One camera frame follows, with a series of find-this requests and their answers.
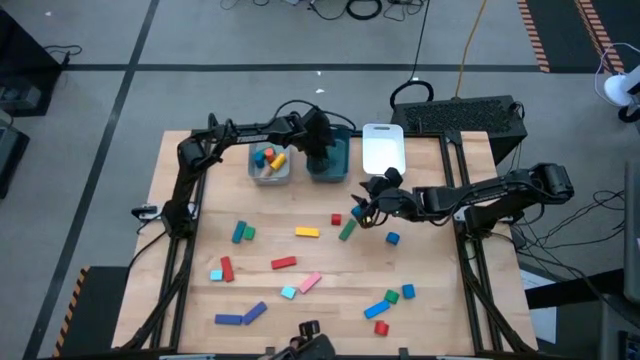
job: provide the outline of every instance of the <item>rectangular block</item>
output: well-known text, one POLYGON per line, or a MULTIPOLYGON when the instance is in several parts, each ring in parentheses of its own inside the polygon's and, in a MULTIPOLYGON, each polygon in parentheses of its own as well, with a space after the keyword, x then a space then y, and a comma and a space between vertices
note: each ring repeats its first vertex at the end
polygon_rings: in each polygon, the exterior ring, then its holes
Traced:
POLYGON ((245 226, 247 226, 247 223, 244 221, 238 221, 236 224, 236 229, 233 231, 233 237, 231 238, 231 241, 234 244, 239 244, 240 240, 242 240, 242 234, 244 233, 245 226))
POLYGON ((387 300, 382 300, 381 302, 365 310, 364 317, 366 317, 367 319, 371 319, 372 317, 377 316, 389 310, 390 307, 391 307, 391 304, 389 304, 387 300))
POLYGON ((316 228, 297 227, 296 236, 320 237, 320 230, 316 228))
POLYGON ((319 272, 314 272, 307 278, 307 280, 302 283, 302 285, 300 285, 298 289, 301 293, 306 294, 307 291, 309 291, 309 289, 313 287, 313 285, 320 281, 320 279, 322 279, 322 275, 320 275, 319 272))
POLYGON ((224 277, 224 281, 233 281, 233 268, 231 267, 231 259, 229 259, 228 256, 223 256, 222 258, 220 258, 220 264, 222 265, 222 275, 224 277))
POLYGON ((222 270, 211 270, 209 279, 211 279, 211 281, 222 281, 222 270))
POLYGON ((271 262, 271 268, 273 270, 276 270, 276 269, 281 269, 281 268, 287 267, 287 266, 293 266, 296 263, 297 263, 296 262, 296 257, 295 256, 289 256, 289 257, 286 257, 286 258, 273 260, 271 262))
POLYGON ((284 288, 282 288, 282 292, 280 293, 280 295, 286 297, 289 300, 293 300, 293 297, 296 296, 296 289, 292 288, 291 286, 285 286, 284 288))
POLYGON ((338 236, 340 240, 343 240, 343 241, 347 240, 351 235, 351 233, 353 232, 353 229, 356 228, 356 225, 358 225, 358 223, 355 220, 349 219, 349 222, 347 222, 347 225, 345 225, 344 229, 342 229, 342 232, 340 232, 340 236, 338 236))
POLYGON ((258 316, 262 315, 263 312, 267 311, 267 304, 260 301, 253 309, 249 310, 249 312, 242 318, 242 323, 245 325, 249 325, 253 322, 253 320, 257 319, 258 316))
POLYGON ((215 322, 220 325, 242 325, 242 315, 216 314, 215 322))

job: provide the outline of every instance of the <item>wooden table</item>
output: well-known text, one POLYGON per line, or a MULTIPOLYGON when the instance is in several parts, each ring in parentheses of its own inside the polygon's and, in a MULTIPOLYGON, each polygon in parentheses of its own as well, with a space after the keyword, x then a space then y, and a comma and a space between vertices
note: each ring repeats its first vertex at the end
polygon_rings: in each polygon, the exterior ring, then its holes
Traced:
MULTIPOLYGON (((188 135, 164 134, 150 203, 161 204, 170 197, 178 171, 176 146, 188 135)), ((495 177, 487 135, 463 133, 463 141, 471 181, 495 177)), ((405 148, 403 188, 445 184, 436 139, 406 139, 405 148)), ((453 148, 450 152, 457 174, 453 148)), ((349 194, 366 195, 358 185, 365 178, 361 153, 361 140, 352 139, 350 172, 341 184, 314 184, 306 172, 304 154, 295 151, 288 186, 255 186, 247 176, 248 146, 229 148, 224 163, 209 169, 180 352, 257 354, 269 346, 281 349, 297 335, 299 323, 319 320, 342 355, 394 355, 399 347, 407 347, 412 355, 473 353, 452 226, 390 218, 381 227, 357 228, 347 241, 338 239, 342 227, 331 226, 330 214, 341 213, 344 225, 355 205, 349 194), (256 228, 253 241, 231 242, 238 220, 256 228), (319 228, 321 236, 296 237, 296 226, 319 228), (389 231, 400 234, 398 246, 385 242, 389 231), (209 280, 209 272, 220 268, 222 256, 231 257, 233 282, 209 280), (285 256, 296 256, 298 264, 272 270, 271 260, 285 256), (314 271, 323 277, 310 292, 298 293, 294 300, 280 295, 283 286, 297 287, 314 271), (387 289, 401 292, 406 283, 415 285, 416 298, 401 296, 389 311, 376 317, 391 327, 388 337, 375 335, 374 320, 364 318, 364 309, 381 301, 387 289), (250 326, 214 324, 216 313, 244 314, 259 301, 268 310, 250 326)), ((136 251, 162 230, 159 222, 147 226, 136 251)), ((508 234, 508 228, 500 225, 495 231, 508 234)), ((151 247, 133 267, 113 346, 127 341, 156 304, 168 242, 161 240, 151 247)), ((496 237, 486 239, 484 249, 496 305, 525 342, 536 347, 513 245, 496 237)), ((478 309, 483 342, 491 348, 479 302, 478 309)), ((166 318, 172 317, 170 309, 166 318)), ((170 325, 165 321, 162 344, 168 344, 170 325)))

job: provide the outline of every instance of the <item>light blue block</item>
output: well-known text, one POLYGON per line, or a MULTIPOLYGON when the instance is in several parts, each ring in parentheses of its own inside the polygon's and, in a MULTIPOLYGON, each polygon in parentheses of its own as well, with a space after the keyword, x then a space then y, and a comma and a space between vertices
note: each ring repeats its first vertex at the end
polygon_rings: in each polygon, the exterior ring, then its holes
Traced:
POLYGON ((293 300, 293 297, 296 296, 296 289, 292 288, 291 286, 285 286, 284 288, 282 288, 282 292, 280 293, 280 295, 286 297, 289 300, 293 300))
POLYGON ((222 281, 222 270, 211 270, 209 279, 211 279, 211 281, 222 281))

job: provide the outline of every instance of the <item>pink block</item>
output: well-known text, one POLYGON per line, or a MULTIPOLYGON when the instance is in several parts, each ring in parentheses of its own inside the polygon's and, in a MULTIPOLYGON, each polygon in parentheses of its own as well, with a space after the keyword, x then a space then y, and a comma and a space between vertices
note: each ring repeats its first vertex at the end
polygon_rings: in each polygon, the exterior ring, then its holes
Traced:
POLYGON ((313 287, 313 285, 320 281, 320 279, 322 279, 322 275, 320 275, 319 272, 311 274, 311 276, 309 276, 309 278, 307 278, 307 280, 305 280, 302 285, 300 285, 300 292, 305 294, 307 291, 309 291, 309 289, 313 287))

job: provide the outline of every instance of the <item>yellow cable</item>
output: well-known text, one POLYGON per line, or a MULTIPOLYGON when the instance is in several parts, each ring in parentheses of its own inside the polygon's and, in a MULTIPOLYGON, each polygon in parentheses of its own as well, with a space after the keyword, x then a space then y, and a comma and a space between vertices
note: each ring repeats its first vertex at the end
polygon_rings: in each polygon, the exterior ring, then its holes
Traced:
POLYGON ((462 55, 462 64, 460 64, 460 74, 458 74, 458 85, 456 86, 455 97, 458 97, 458 91, 460 91, 460 84, 462 83, 462 73, 464 72, 464 62, 467 59, 467 51, 469 51, 469 45, 471 45, 473 34, 475 34, 476 32, 476 28, 478 27, 478 23, 480 22, 480 18, 482 17, 482 12, 484 11, 485 5, 487 5, 487 0, 482 0, 482 6, 480 6, 480 11, 478 11, 476 22, 473 24, 473 29, 471 29, 471 34, 469 34, 469 39, 467 39, 467 45, 464 47, 464 54, 462 55))

